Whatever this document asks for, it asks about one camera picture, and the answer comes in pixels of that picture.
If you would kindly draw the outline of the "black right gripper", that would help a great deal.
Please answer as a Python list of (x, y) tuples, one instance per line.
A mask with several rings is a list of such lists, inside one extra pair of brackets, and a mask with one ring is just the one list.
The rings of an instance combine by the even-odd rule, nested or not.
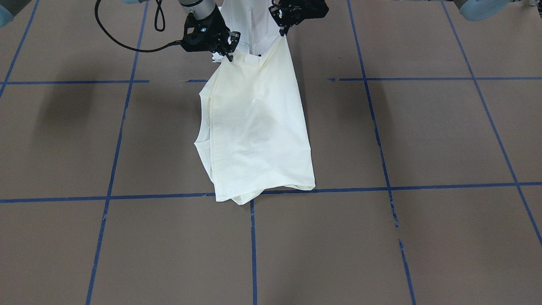
[(211, 52), (224, 55), (231, 63), (241, 33), (231, 31), (220, 11), (213, 11), (205, 19), (196, 19), (190, 12), (185, 20), (181, 47), (187, 52)]

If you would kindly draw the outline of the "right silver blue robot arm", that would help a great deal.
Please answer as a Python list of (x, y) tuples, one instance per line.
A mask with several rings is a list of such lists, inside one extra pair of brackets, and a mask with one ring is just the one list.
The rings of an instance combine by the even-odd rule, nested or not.
[[(1, 27), (11, 23), (31, 0), (2, 0), (0, 4)], [(164, 46), (152, 50), (130, 47), (115, 39), (102, 24), (99, 17), (99, 8), (102, 0), (96, 0), (94, 5), (94, 17), (103, 33), (114, 43), (122, 48), (139, 53), (155, 53), (169, 47), (181, 46), (186, 52), (211, 52), (219, 54), (229, 62), (233, 62), (235, 52), (241, 34), (231, 31), (226, 25), (221, 10), (215, 0), (178, 0), (184, 12), (187, 13), (182, 39), (172, 41)], [(155, 31), (165, 30), (165, 15), (161, 7), (162, 0), (155, 0)], [(158, 19), (161, 18), (161, 27), (158, 27)]]

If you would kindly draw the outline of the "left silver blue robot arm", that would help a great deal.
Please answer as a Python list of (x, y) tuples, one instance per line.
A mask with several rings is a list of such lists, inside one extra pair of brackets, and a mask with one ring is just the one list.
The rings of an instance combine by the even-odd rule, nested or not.
[[(509, 0), (453, 0), (459, 13), (468, 21), (481, 21), (494, 16)], [(307, 19), (323, 19), (329, 12), (325, 0), (272, 0), (268, 8), (279, 34), (286, 36), (290, 28)]]

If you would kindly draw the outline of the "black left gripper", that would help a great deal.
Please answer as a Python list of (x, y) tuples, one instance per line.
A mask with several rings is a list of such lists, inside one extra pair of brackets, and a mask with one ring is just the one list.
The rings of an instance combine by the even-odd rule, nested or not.
[(272, 0), (269, 13), (284, 37), (288, 28), (307, 19), (323, 19), (329, 12), (324, 0)]

